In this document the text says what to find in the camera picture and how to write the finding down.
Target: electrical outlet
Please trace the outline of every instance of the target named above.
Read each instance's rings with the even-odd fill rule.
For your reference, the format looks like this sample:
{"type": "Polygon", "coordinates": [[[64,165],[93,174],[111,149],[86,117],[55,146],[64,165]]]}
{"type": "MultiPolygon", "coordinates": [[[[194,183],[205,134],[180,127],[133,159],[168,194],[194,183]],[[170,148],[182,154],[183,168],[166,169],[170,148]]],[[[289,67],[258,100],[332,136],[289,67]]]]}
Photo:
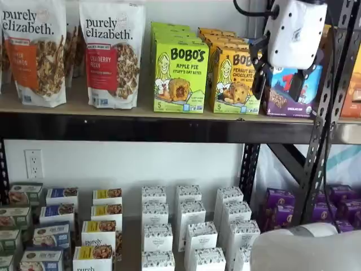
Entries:
{"type": "Polygon", "coordinates": [[[28,179],[44,178],[41,150],[25,150],[28,179]]]}

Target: black cable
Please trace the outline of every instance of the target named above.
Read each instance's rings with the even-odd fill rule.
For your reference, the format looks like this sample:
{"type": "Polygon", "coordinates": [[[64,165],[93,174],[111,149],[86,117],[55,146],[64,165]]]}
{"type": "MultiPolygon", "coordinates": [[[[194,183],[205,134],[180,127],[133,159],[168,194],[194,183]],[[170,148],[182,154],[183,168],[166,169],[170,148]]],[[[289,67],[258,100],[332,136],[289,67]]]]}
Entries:
{"type": "Polygon", "coordinates": [[[327,204],[327,208],[328,208],[328,212],[331,215],[331,219],[332,222],[337,230],[338,233],[340,233],[340,228],[338,227],[337,223],[336,223],[336,219],[333,216],[333,212],[332,212],[332,208],[329,202],[329,196],[327,193],[327,158],[328,158],[328,144],[329,144],[329,132],[330,132],[330,128],[331,128],[331,116],[332,116],[332,108],[333,108],[333,96],[334,96],[334,78],[336,76],[336,38],[334,35],[334,23],[333,23],[333,19],[332,19],[332,15],[331,12],[329,10],[329,6],[327,7],[327,14],[330,18],[331,21],[331,28],[329,29],[329,31],[331,31],[332,34],[332,77],[331,77],[331,94],[329,97],[329,102],[328,102],[328,110],[327,110],[327,114],[326,114],[326,118],[325,118],[325,129],[326,129],[326,135],[325,135],[325,153],[324,153],[324,163],[323,163],[323,191],[325,193],[325,200],[326,200],[326,204],[327,204]]]}
{"type": "Polygon", "coordinates": [[[239,13],[243,14],[244,16],[248,17],[269,17],[269,16],[277,16],[277,12],[267,10],[264,12],[248,12],[240,8],[240,6],[237,3],[237,0],[233,0],[233,4],[235,5],[235,8],[238,10],[239,13]]]}

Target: orange label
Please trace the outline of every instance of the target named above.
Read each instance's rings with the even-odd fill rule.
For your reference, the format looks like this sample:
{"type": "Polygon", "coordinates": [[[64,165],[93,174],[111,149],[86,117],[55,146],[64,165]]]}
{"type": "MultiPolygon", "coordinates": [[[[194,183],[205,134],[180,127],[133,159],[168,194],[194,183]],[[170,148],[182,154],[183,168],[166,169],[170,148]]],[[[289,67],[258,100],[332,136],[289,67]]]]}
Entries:
{"type": "Polygon", "coordinates": [[[10,38],[5,40],[10,66],[15,80],[21,86],[38,89],[36,46],[30,40],[10,38]]]}

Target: granola bag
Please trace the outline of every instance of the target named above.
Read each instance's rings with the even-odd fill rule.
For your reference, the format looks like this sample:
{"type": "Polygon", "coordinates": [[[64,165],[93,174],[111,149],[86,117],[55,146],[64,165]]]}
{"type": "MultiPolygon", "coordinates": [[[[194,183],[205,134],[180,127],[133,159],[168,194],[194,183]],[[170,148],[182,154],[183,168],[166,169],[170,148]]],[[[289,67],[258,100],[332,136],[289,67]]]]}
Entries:
{"type": "Polygon", "coordinates": [[[79,31],[79,3],[77,0],[66,0],[67,38],[64,45],[65,86],[72,86],[75,54],[79,31]]]}
{"type": "Polygon", "coordinates": [[[0,0],[2,29],[23,104],[55,107],[66,102],[64,0],[0,0]]]}
{"type": "Polygon", "coordinates": [[[144,7],[81,1],[80,23],[87,44],[89,104],[97,108],[137,106],[144,7]]]}

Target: green bobo's box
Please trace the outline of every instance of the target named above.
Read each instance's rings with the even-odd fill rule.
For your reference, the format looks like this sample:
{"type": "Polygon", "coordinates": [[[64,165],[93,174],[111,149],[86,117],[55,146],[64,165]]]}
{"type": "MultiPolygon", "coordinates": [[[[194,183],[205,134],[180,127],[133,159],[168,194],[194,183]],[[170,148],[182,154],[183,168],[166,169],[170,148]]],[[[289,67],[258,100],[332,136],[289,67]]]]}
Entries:
{"type": "Polygon", "coordinates": [[[154,111],[203,113],[208,46],[164,39],[155,46],[154,111]]]}

